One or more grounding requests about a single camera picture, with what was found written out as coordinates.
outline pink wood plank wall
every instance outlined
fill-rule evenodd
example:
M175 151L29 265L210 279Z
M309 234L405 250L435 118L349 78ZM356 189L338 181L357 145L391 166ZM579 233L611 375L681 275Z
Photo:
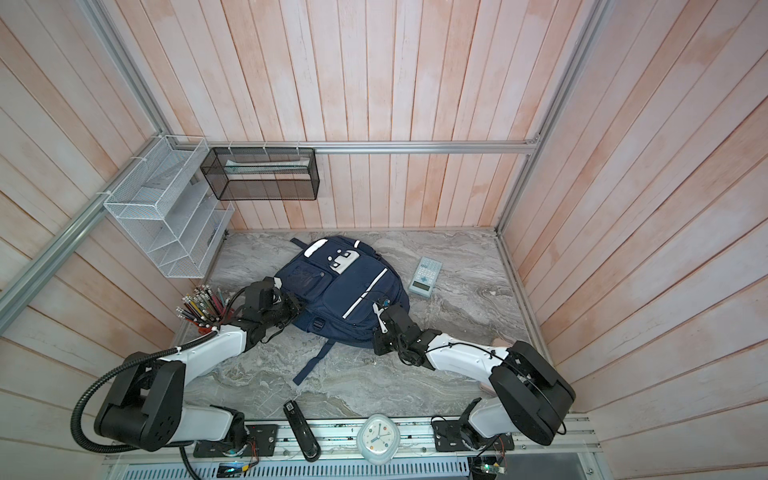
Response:
M524 140L594 0L104 0L170 127L212 141ZM522 156L321 155L240 229L492 226Z
M504 232L616 478L766 478L766 25L617 2Z
M153 134L75 0L0 2L0 289ZM167 348L191 287L96 228L0 338L4 478L91 477L101 456L71 439L72 406L125 356Z

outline marble tabletop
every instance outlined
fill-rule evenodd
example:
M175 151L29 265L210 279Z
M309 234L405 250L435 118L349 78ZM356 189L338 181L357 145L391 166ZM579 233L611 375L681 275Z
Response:
M209 284L233 293L272 276L299 249L292 237L310 243L334 232L233 233L225 241ZM368 243L410 281L419 259L442 262L429 299L409 294L411 318L423 329L490 345L495 338L529 340L489 230L341 232ZM240 410L248 419L281 419L295 399L308 419L459 415L479 396L479 384L452 372L406 366L395 353L336 344L300 385L292 378L325 339L289 326L266 345L220 363L186 388L185 402Z

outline navy blue backpack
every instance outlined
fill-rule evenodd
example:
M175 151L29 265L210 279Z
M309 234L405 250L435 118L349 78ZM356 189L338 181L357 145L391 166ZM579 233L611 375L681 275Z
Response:
M306 304L293 324L328 339L293 379L299 385L334 343L373 348L373 330L379 325L374 302L400 303L406 312L410 302L395 269L360 240L326 237L311 245L296 238L291 242L302 252L275 277Z

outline blue calculator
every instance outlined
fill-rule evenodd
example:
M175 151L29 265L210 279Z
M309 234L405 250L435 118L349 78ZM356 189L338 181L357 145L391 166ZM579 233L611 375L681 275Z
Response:
M419 268L416 269L413 280L408 285L408 290L429 298L432 295L432 289L435 288L437 275L441 268L442 262L422 257L419 261Z

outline white mesh shelf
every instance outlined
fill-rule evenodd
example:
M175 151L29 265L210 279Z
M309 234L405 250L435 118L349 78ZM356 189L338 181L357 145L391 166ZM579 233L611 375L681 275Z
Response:
M234 211L233 204L215 210L206 181L190 182L207 153L205 140L188 151L163 137L104 202L166 276L205 276Z

